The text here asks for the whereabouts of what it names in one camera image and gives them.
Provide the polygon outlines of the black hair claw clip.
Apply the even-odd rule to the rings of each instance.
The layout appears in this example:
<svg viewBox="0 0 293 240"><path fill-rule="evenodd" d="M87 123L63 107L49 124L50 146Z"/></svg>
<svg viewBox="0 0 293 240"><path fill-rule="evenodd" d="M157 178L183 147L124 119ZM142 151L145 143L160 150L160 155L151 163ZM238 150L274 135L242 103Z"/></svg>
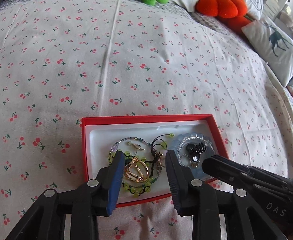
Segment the black hair claw clip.
<svg viewBox="0 0 293 240"><path fill-rule="evenodd" d="M206 152L206 150L206 145L203 142L198 144L190 143L186 146L187 154L193 163L197 163L200 160L200 156Z"/></svg>

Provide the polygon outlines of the deer print pillow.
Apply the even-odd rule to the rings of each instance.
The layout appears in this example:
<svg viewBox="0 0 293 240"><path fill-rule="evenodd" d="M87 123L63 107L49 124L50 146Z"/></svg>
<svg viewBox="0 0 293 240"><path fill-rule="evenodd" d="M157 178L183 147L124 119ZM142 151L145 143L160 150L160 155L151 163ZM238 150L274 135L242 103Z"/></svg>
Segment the deer print pillow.
<svg viewBox="0 0 293 240"><path fill-rule="evenodd" d="M269 65L281 85L293 77L293 40L267 16L242 27L258 55Z"/></svg>

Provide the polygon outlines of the small gold earring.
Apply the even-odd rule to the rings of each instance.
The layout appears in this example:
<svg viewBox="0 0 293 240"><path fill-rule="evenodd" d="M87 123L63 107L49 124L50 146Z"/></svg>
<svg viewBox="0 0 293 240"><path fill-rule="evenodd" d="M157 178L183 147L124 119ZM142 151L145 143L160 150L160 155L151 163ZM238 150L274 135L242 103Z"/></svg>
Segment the small gold earring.
<svg viewBox="0 0 293 240"><path fill-rule="evenodd" d="M127 146L133 147L135 151L145 151L145 149L142 148L142 146L140 144L138 144L138 143L128 141L126 144L127 144Z"/></svg>

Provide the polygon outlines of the orange pumpkin plush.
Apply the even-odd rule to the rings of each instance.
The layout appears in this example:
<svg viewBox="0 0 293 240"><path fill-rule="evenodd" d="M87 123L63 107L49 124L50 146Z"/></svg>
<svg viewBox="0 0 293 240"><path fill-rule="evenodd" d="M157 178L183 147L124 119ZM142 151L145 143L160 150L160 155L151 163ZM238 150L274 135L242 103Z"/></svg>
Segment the orange pumpkin plush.
<svg viewBox="0 0 293 240"><path fill-rule="evenodd" d="M252 22L247 16L245 0L198 0L195 10L200 14L215 17L229 29L244 36L242 28Z"/></svg>

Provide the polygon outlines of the cherry print bed sheet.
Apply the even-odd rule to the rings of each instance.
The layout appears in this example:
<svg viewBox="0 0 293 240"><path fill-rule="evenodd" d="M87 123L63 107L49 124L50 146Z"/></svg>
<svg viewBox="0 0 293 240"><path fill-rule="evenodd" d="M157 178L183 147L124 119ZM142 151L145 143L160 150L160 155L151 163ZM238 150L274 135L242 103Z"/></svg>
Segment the cherry print bed sheet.
<svg viewBox="0 0 293 240"><path fill-rule="evenodd" d="M135 0L0 10L0 239L46 189L83 183L87 116L211 114L230 158L293 174L293 103L219 21Z"/></svg>

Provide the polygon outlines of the gold double ring bangle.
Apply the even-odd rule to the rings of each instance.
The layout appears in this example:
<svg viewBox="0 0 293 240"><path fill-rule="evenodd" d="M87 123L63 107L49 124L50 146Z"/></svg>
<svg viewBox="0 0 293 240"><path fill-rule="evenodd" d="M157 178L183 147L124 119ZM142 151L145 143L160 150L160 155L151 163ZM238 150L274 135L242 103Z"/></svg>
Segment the gold double ring bangle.
<svg viewBox="0 0 293 240"><path fill-rule="evenodd" d="M133 157L124 168L124 176L135 183L143 183L150 177L149 168L145 162Z"/></svg>

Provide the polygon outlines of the red jewelry box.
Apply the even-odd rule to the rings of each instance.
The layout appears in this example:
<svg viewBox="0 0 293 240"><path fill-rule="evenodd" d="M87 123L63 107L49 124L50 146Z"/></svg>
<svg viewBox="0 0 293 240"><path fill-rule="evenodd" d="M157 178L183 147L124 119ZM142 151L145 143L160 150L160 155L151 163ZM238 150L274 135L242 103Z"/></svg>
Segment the red jewelry box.
<svg viewBox="0 0 293 240"><path fill-rule="evenodd" d="M192 172L195 178L206 183L216 179L207 175L201 168L204 159L212 154L221 155L229 159L223 139L217 123L211 114L199 115L139 115L139 116L103 116L88 117L82 119L82 149L85 161L85 179L93 179L101 168L107 166L108 153L111 145L126 137L151 139L164 133L174 133L173 138L164 139L168 148L173 146L174 140L182 140L190 135L203 135L204 140L210 141L213 150L207 150L200 159L200 167ZM135 197L121 187L117 207L138 205L148 202L156 202L163 198L171 197L166 169L151 186L151 191Z"/></svg>

